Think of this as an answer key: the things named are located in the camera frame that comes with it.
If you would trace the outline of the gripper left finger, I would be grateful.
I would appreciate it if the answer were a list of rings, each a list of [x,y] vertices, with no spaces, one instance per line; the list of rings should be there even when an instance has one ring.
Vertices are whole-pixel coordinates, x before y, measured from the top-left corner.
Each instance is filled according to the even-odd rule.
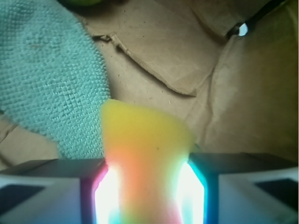
[[[2,224],[107,224],[104,159],[33,160],[0,172]]]

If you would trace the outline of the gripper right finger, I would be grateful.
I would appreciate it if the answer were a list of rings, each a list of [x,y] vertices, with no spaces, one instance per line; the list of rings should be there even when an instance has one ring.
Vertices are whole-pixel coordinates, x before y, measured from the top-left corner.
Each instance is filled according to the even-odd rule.
[[[203,224],[296,224],[299,168],[266,153],[191,153]]]

